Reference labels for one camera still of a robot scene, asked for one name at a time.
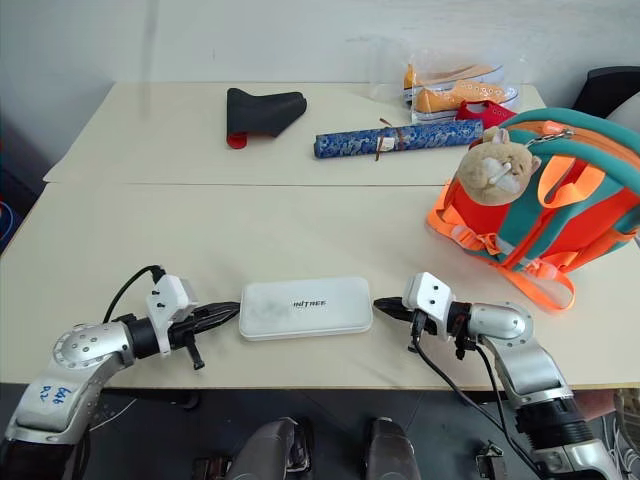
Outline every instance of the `robotic arm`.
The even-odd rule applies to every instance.
[[[129,314],[109,323],[78,325],[58,339],[49,365],[27,387],[9,422],[0,452],[0,477],[62,478],[105,383],[136,359],[156,353],[166,356],[187,347],[194,369],[204,366],[195,334],[226,322],[239,305],[196,308],[185,280],[161,270],[154,281],[146,301],[149,318]]]
[[[455,338],[456,355],[479,343],[495,356],[495,368],[517,427],[532,445],[544,478],[620,479],[599,439],[594,439],[573,400],[573,392],[553,358],[533,337],[533,319],[518,305],[457,302],[451,289],[429,273],[409,280],[399,299],[375,305],[395,318],[412,322],[412,336],[422,331],[443,341]]]

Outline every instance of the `white wall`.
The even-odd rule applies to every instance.
[[[570,105],[587,70],[640,63],[639,25],[638,0],[0,0],[4,148],[37,184],[113,81],[366,81],[373,35],[524,53]]]

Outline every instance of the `rolled fabric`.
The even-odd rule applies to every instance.
[[[317,158],[346,157],[398,150],[468,145],[482,137],[482,121],[460,120],[429,125],[316,135]]]

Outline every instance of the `orange backpack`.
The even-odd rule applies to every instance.
[[[495,266],[538,304],[570,308],[575,288],[566,273],[620,248],[638,232],[640,135],[564,108],[521,113],[500,127],[512,142],[538,139],[529,150],[542,165],[522,196],[507,205],[479,205],[454,179],[427,222]],[[545,141],[546,135],[557,138]],[[560,305],[536,279],[564,285],[571,300]]]

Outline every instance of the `gray floor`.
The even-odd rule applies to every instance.
[[[3,429],[23,389],[0,385]],[[96,422],[129,401],[129,397],[104,394]],[[450,392],[215,390],[203,391],[200,405],[192,411],[166,402],[138,400],[92,434],[85,479],[188,480],[195,457],[237,453],[257,427],[282,416],[307,417],[313,422],[315,479],[362,478],[365,426],[378,416],[391,417],[405,428],[424,479],[480,478],[474,452],[487,440],[504,448],[510,478],[535,478],[502,434]]]

